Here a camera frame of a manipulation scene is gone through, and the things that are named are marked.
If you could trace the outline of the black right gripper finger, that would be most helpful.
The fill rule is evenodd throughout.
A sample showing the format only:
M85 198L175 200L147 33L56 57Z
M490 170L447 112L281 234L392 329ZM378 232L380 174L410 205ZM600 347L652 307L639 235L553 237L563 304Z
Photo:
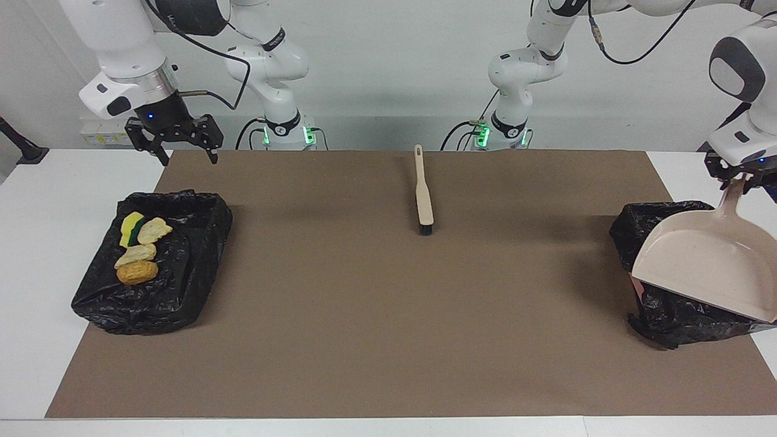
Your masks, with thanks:
M224 134L211 114L192 120L192 143L205 150L212 165L217 164L217 152L224 144Z
M152 135L152 138L148 138L144 132L144 125L139 118L129 117L124 125L124 130L136 151L151 154L157 158L162 166L169 164L169 156L163 147L163 137L161 135Z

